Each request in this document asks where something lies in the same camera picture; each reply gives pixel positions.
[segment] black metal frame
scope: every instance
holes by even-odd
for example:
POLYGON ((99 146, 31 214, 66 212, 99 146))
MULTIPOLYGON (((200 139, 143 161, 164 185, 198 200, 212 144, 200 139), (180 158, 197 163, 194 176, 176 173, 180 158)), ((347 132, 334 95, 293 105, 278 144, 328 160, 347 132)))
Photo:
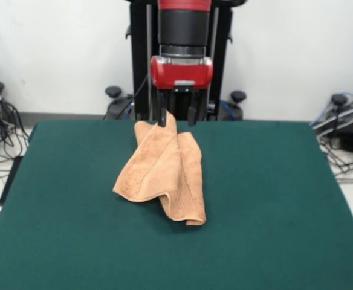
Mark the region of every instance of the black metal frame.
MULTIPOLYGON (((236 0, 241 5, 244 0, 236 0)), ((159 43, 158 43, 158 9, 156 5, 152 5, 152 51, 151 55, 159 55, 159 43)), ((215 9, 212 9, 210 13, 209 23, 209 40, 207 46, 207 56, 212 55, 210 44, 212 43, 213 35, 213 19, 215 9)), ((132 67, 134 75, 134 91, 137 92, 143 80, 146 78, 148 68, 148 51, 147 51, 147 2, 138 1, 131 2, 130 7, 131 15, 131 44, 132 44, 132 67)), ((209 103, 215 105, 214 110, 208 111, 207 116, 199 116, 199 119, 209 119, 210 116, 215 118, 219 112, 219 102, 221 99, 221 88, 222 78, 225 67, 225 55, 227 49, 227 41, 229 40, 230 30, 232 26, 233 12, 231 7, 218 7, 218 23, 217 23, 217 34, 214 51, 214 74, 213 80, 210 85, 209 92, 209 103)), ((148 83, 144 85, 142 90, 138 93, 135 99, 135 114, 137 120, 148 120, 149 119, 149 100, 148 100, 149 87, 148 83)), ((207 94, 207 90, 200 91, 200 99, 206 99, 204 96, 207 94)), ((152 86, 151 89, 151 103, 152 112, 157 114, 158 102, 157 102, 157 89, 152 86)))

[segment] crumpled towel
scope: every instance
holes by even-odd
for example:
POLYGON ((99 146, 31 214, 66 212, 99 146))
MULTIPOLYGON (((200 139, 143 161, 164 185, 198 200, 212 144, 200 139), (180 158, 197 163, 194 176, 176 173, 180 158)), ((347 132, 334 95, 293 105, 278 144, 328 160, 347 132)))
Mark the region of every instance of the crumpled towel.
POLYGON ((135 135, 138 148, 113 191, 132 202, 159 198, 170 219, 203 225, 202 154, 193 135, 178 134, 175 118, 168 112, 165 128, 139 121, 135 135))

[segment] green felt surface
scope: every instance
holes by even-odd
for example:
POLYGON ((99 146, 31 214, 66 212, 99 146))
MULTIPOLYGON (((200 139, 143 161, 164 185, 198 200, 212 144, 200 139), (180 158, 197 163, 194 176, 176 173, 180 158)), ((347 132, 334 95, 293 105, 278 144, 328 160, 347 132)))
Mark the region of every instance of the green felt surface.
POLYGON ((111 193, 129 121, 37 126, 0 217, 0 290, 353 290, 353 217, 307 124, 200 123, 207 223, 111 193))

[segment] orange towel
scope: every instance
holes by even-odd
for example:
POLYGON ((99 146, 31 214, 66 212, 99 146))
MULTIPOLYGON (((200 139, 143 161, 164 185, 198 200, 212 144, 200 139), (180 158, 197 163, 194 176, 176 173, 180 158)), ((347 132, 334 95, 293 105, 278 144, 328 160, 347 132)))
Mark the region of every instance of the orange towel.
POLYGON ((170 219, 203 225, 202 154, 193 135, 177 134, 177 123, 170 113, 165 128, 139 121, 135 135, 138 148, 113 191, 132 202, 159 198, 170 219))

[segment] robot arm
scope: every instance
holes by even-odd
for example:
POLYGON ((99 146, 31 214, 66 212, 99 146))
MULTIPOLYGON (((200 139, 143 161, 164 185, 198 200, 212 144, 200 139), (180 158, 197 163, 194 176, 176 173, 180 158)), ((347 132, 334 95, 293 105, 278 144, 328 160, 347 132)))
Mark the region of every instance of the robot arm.
POLYGON ((158 125, 165 127, 166 111, 181 94, 190 94, 187 119, 194 125, 206 116, 207 100, 198 92, 207 89, 213 63, 206 57, 212 0, 158 0, 160 55, 151 60, 151 77, 158 89, 158 125))

